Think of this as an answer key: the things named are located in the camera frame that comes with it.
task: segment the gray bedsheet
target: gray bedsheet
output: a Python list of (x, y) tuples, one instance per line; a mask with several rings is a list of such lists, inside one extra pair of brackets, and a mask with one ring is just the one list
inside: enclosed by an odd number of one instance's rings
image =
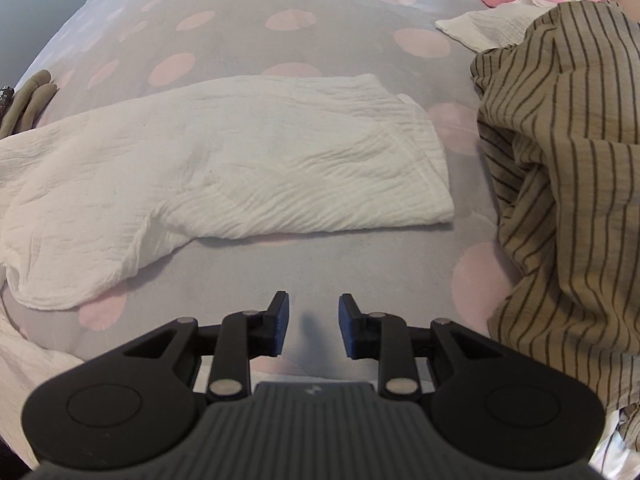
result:
[(2, 291), (12, 323), (44, 348), (87, 359), (178, 316), (216, 323), (290, 293), (280, 359), (254, 369), (371, 379), (350, 362), (338, 296), (414, 325), (446, 316), (476, 330), (510, 290), (495, 243), (497, 213), (478, 146), (473, 53), (434, 21), (479, 0), (91, 0), (53, 37), (26, 76), (47, 68), (61, 90), (40, 124), (194, 82), (241, 74), (373, 73), (423, 106), (446, 147), (456, 207), (451, 225), (246, 240), (201, 239), (95, 301), (40, 312)]

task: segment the folded white towel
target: folded white towel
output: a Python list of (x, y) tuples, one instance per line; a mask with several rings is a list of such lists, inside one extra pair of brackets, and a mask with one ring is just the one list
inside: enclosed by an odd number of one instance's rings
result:
[(0, 274), (61, 310), (196, 237), (449, 221), (442, 146), (403, 99), (373, 75), (240, 76), (8, 137)]
[(556, 5), (546, 0), (515, 0), (495, 9), (472, 10), (450, 20), (438, 20), (435, 25), (450, 38), (482, 52), (521, 43), (529, 25)]

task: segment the bedsheet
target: bedsheet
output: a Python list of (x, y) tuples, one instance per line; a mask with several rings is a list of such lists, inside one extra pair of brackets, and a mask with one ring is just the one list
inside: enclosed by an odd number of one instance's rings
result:
[(483, 8), (479, 0), (88, 1), (25, 74), (47, 68), (60, 86), (38, 124), (226, 76), (373, 73), (433, 121), (455, 218), (423, 228), (200, 238), (70, 310), (26, 308), (5, 287), (11, 323), (43, 348), (89, 359), (175, 317), (217, 323), (286, 290), (284, 354), (254, 360), (253, 369), (352, 380), (374, 379), (376, 366), (344, 354), (341, 293), (365, 312), (392, 312), (414, 326), (445, 316), (484, 332), (516, 273), (496, 243), (468, 72), (474, 54), (434, 27)]

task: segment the wall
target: wall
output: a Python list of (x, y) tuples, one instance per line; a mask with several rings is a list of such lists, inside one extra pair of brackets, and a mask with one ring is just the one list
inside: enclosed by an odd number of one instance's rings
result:
[(0, 0), (0, 86), (14, 86), (86, 0)]

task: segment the brown cloth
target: brown cloth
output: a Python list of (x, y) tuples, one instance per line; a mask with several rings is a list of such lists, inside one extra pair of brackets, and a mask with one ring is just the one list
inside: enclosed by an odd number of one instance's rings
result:
[(590, 386), (640, 449), (640, 25), (567, 2), (480, 53), (498, 237), (523, 278), (493, 338)]
[(50, 81), (51, 74), (47, 70), (40, 70), (27, 79), (2, 117), (0, 139), (33, 127), (33, 121), (58, 91)]

